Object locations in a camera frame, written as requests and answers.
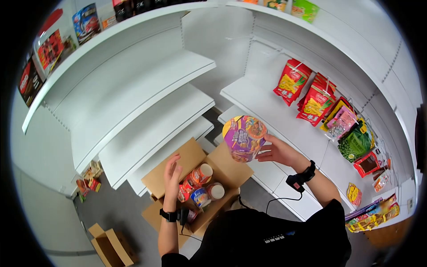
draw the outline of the black t-shirt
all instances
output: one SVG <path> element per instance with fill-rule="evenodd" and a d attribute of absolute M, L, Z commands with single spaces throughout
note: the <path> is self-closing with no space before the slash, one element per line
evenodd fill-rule
<path fill-rule="evenodd" d="M 350 254 L 344 209 L 333 200 L 305 222 L 271 217 L 254 209 L 227 211 L 209 224 L 190 260 L 177 253 L 165 254 L 161 260 L 164 267 L 345 266 Z"/>

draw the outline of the blue snack box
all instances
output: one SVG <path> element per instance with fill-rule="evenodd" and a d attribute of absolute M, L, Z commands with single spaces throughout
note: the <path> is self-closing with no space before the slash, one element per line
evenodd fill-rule
<path fill-rule="evenodd" d="M 73 16 L 74 31 L 79 44 L 89 41 L 96 34 L 101 32 L 99 26 L 97 7 L 95 3 L 82 8 Z"/>

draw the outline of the gray floor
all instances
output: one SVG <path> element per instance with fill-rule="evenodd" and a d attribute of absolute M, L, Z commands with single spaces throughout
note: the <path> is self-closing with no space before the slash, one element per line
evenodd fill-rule
<path fill-rule="evenodd" d="M 222 131 L 222 124 L 216 119 L 218 114 L 212 109 L 203 114 L 211 121 L 215 129 L 206 138 L 209 141 Z M 129 244 L 139 255 L 140 262 L 134 266 L 161 266 L 157 249 L 158 233 L 141 216 L 152 201 L 148 194 L 138 197 L 128 182 L 125 182 L 117 190 L 111 188 L 104 174 L 100 176 L 102 183 L 99 192 L 89 192 L 86 201 L 81 203 L 78 198 L 74 200 L 77 214 L 84 223 L 86 229 L 98 223 L 104 230 L 113 228 L 122 231 Z M 241 196 L 250 205 L 259 211 L 265 211 L 269 200 L 273 199 L 267 191 L 250 178 L 241 187 Z M 268 214 L 286 220 L 299 221 L 299 219 L 278 201 L 270 203 Z M 348 232 L 352 254 L 347 266 L 371 266 L 378 251 L 371 245 L 363 233 L 352 234 Z M 180 253 L 191 258 L 200 246 L 200 241 L 193 238 L 184 244 Z"/>

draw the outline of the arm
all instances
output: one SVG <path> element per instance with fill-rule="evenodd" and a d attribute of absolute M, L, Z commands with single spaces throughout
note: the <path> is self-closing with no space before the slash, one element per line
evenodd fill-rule
<path fill-rule="evenodd" d="M 163 210 L 165 212 L 176 211 L 176 199 L 179 191 L 179 176 L 182 172 L 181 166 L 176 166 L 176 161 L 180 159 L 179 154 L 175 154 L 167 162 L 164 171 L 164 187 L 165 195 L 163 202 Z M 176 228 L 176 222 L 167 222 L 162 217 L 158 248 L 160 257 L 167 253 L 178 253 L 178 231 Z"/>
<path fill-rule="evenodd" d="M 262 151 L 270 151 L 258 154 L 255 157 L 258 161 L 276 161 L 293 168 L 297 173 L 302 173 L 310 166 L 308 159 L 282 140 L 269 134 L 266 134 L 264 138 L 272 144 L 261 147 Z M 317 169 L 314 172 L 314 177 L 307 182 L 307 185 L 322 207 L 325 207 L 333 199 L 341 202 L 341 196 L 336 186 Z"/>

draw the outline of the green snack bag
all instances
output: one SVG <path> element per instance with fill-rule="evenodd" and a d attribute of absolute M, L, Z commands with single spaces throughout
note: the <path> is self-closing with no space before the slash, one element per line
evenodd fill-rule
<path fill-rule="evenodd" d="M 367 128 L 365 121 L 359 119 L 358 123 L 350 133 L 338 141 L 339 151 L 349 162 L 354 162 L 365 155 L 372 148 L 374 140 L 372 131 Z"/>
<path fill-rule="evenodd" d="M 293 0 L 291 15 L 312 23 L 319 9 L 307 0 Z"/>

